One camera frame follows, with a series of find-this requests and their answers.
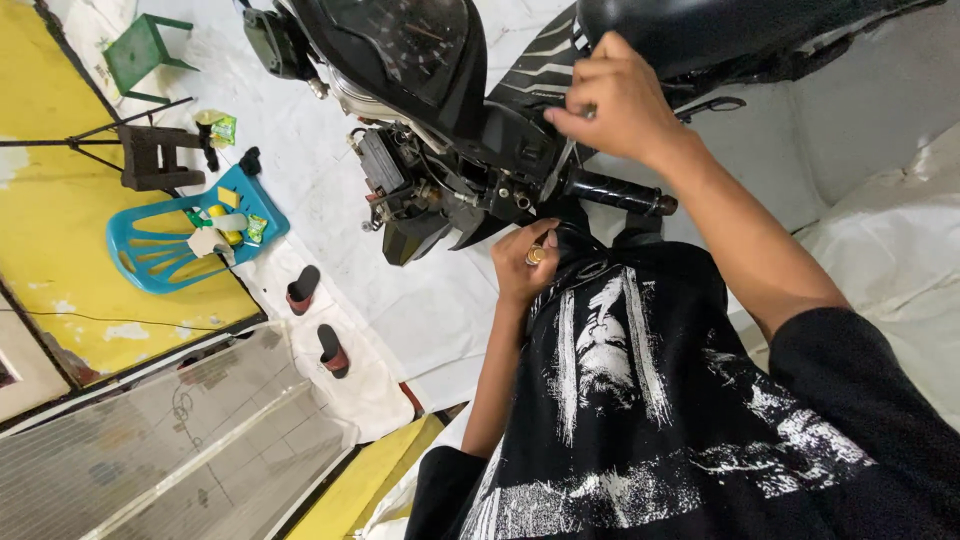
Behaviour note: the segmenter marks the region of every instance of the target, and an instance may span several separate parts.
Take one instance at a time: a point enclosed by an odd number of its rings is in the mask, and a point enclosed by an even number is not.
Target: motorcycle
[[[532,223],[564,195],[644,215],[676,210],[657,188],[584,170],[595,151],[543,119],[564,105],[574,62],[609,30],[653,66],[688,123],[746,105],[719,97],[689,106],[720,86],[797,81],[856,35],[944,1],[577,0],[486,96],[486,41],[470,0],[274,0],[275,11],[246,6],[244,29],[270,73],[332,95],[368,126],[348,136],[371,190],[362,227],[383,229],[384,256],[403,265],[453,229],[461,236],[451,250],[460,250]]]

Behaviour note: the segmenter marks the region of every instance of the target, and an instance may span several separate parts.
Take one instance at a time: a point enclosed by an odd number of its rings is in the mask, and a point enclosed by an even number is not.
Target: white floor covering
[[[357,343],[370,344],[369,380],[356,377],[363,382],[357,387],[344,382],[356,376],[351,371],[344,380],[320,378],[318,384],[330,392],[344,390],[345,400],[355,404],[357,395],[370,394],[362,406],[344,404],[344,414],[369,425],[369,433],[389,430],[394,421],[388,412],[399,397],[390,391],[396,385],[384,381],[408,380],[428,410],[469,399],[496,297],[490,242],[450,253],[443,249],[453,243],[448,238],[420,261],[405,268],[389,266],[380,254],[380,234],[362,233],[359,227],[369,216],[363,198],[367,188],[359,160],[344,139],[355,121],[344,117],[335,102],[317,100],[306,85],[267,74],[229,0],[140,0],[133,9],[134,3],[60,0],[51,8],[92,73],[101,61],[96,44],[119,36],[135,13],[195,24],[189,40],[181,39],[179,45],[178,31],[172,31],[170,44],[172,52],[202,72],[161,68],[143,84],[174,99],[197,98],[166,115],[161,125],[182,123],[187,111],[222,110],[238,117],[237,146],[224,157],[235,162],[250,146],[260,148],[260,181],[301,240],[289,244],[300,258],[318,262],[324,285],[339,306],[329,306],[316,320],[312,314],[293,321],[305,327],[300,350],[309,353],[319,346],[315,337],[309,343],[309,333],[321,319],[335,321],[338,330],[354,329],[347,333]],[[476,3],[489,45],[488,88],[566,5],[558,0]],[[253,4],[268,7],[265,0]],[[958,28],[960,0],[892,21],[797,84],[723,88],[724,94],[747,99],[748,107],[699,115],[691,127],[787,229],[796,230],[817,220],[869,175],[905,166],[919,143],[960,120]],[[111,97],[109,87],[105,94]],[[127,115],[151,106],[121,100],[118,109]],[[194,166],[205,169],[201,160]],[[659,183],[642,165],[608,156],[595,157],[588,168]],[[208,175],[211,183],[214,176]],[[623,215],[616,210],[589,206],[588,213],[601,239],[609,240],[622,225]],[[667,220],[666,236],[702,243],[682,209]],[[279,265],[282,272],[265,260],[254,264],[257,271],[240,269],[238,274],[251,290],[276,291],[268,292],[261,305],[279,301],[284,313],[277,288],[296,275],[299,263]],[[269,287],[259,286],[268,282]],[[349,387],[338,387],[340,383]],[[384,411],[383,417],[375,411]]]

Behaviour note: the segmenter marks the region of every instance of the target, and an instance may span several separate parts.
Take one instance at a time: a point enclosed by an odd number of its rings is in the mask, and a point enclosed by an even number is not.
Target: handlebar grip
[[[658,187],[634,184],[580,168],[574,169],[566,179],[564,195],[650,216],[673,215],[678,205],[677,199],[663,195]]]

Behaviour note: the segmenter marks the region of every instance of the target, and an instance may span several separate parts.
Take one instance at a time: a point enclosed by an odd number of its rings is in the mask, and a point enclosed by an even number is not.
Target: blue plastic chair
[[[224,187],[240,195],[240,208],[231,209],[228,205],[223,205],[217,198],[217,187]],[[178,270],[198,260],[186,243],[195,228],[185,215],[184,229],[189,232],[156,233],[142,231],[133,226],[134,222],[154,215],[193,208],[206,210],[214,205],[223,205],[229,211],[255,214],[268,221],[259,247],[246,243],[231,246],[235,265],[256,257],[261,249],[290,230],[290,223],[276,209],[259,182],[245,175],[238,165],[234,165],[216,185],[200,195],[179,197],[117,212],[107,222],[107,249],[113,264],[128,281],[154,294],[173,292],[228,270],[226,267],[218,268],[196,276],[184,270],[172,281]],[[243,237],[245,242],[251,241],[246,231],[243,231]]]

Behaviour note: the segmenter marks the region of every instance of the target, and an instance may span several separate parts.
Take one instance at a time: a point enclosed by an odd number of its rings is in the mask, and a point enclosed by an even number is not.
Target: black t-shirt
[[[488,461],[420,466],[406,538],[940,538],[960,436],[850,310],[797,315],[770,375],[709,255],[677,243],[569,265],[535,301]]]

